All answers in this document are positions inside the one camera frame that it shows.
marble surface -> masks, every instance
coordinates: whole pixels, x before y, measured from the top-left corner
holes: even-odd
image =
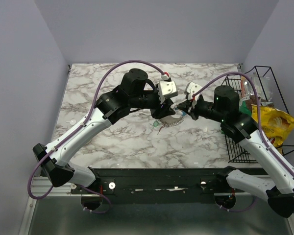
[[[114,64],[73,64],[64,94],[53,139],[72,127],[71,120],[79,121],[89,110],[97,85]],[[179,96],[174,103],[184,100],[183,91],[190,81],[205,85],[216,76],[237,71],[234,64],[156,64],[170,73],[178,86]],[[113,71],[101,88],[101,93],[120,84],[131,68],[148,73],[155,84],[160,73],[142,64],[127,64]],[[205,90],[205,100],[213,100],[214,88],[222,79]],[[258,164],[228,163],[224,135],[220,124],[204,118],[184,121],[173,127],[154,127],[149,110],[124,117],[95,136],[72,158],[82,166],[101,168],[190,168],[190,167],[259,167]]]

